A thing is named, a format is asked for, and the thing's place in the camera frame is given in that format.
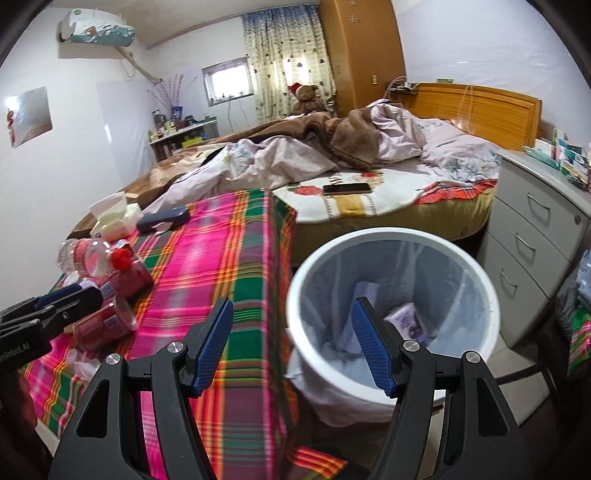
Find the smartphone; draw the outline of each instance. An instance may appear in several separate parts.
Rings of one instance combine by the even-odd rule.
[[[189,221],[189,209],[187,207],[177,207],[171,210],[165,210],[158,213],[144,215],[137,224],[141,233],[151,233],[154,226],[162,222],[172,222],[172,227],[178,227]]]
[[[324,195],[360,195],[371,193],[369,183],[341,183],[339,185],[324,185]]]

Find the brown blanket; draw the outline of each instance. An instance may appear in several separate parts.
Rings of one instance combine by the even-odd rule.
[[[328,113],[317,112],[290,120],[274,120],[188,148],[159,162],[149,173],[120,191],[130,194],[129,203],[137,202],[144,209],[186,173],[179,171],[177,164],[182,159],[198,155],[204,145],[235,143],[243,138],[258,143],[277,136],[304,140],[311,134],[319,139],[323,153],[343,168],[369,171],[378,158],[379,131],[371,121],[371,108],[352,110],[346,118],[332,118]],[[88,237],[95,222],[96,219],[89,213],[74,227],[69,238]]]
[[[352,110],[346,118],[332,118],[328,113],[317,112],[269,122],[210,143],[235,143],[243,138],[259,143],[277,136],[304,140],[310,134],[320,140],[328,157],[343,168],[368,171],[378,158],[379,131],[371,121],[371,108]]]

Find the wall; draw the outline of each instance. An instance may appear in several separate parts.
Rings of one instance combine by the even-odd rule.
[[[145,91],[143,77],[125,83],[112,48],[59,44],[57,25],[66,12],[43,11],[0,67],[0,102],[45,86],[53,123],[53,130],[15,149],[0,127],[0,308],[52,286],[60,242],[92,203],[123,186],[121,172],[130,170],[113,154],[96,84],[137,82]],[[149,64],[142,45],[131,50]]]
[[[452,78],[544,102],[544,128],[591,141],[591,90],[547,21],[525,0],[392,0],[412,82]]]
[[[241,18],[199,28],[149,50],[148,53],[157,77],[166,79],[177,73],[184,73],[186,85],[197,77],[181,98],[183,115],[193,115],[196,119],[206,115],[216,116],[220,135],[258,125],[253,96],[210,107],[201,73],[201,69],[205,67],[246,56]],[[232,126],[228,121],[228,109]]]

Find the red santa hat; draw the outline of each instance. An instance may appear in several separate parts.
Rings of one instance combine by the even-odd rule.
[[[301,83],[295,82],[291,87],[288,87],[288,88],[289,88],[289,90],[290,90],[291,93],[293,93],[295,96],[297,96],[297,91],[302,86],[303,85]]]

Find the cabinet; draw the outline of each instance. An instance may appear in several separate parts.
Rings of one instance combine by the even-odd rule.
[[[496,199],[479,262],[501,306],[513,347],[535,325],[586,244],[591,196],[521,152],[501,152]]]
[[[405,75],[396,16],[391,0],[322,0],[319,13],[343,117]]]

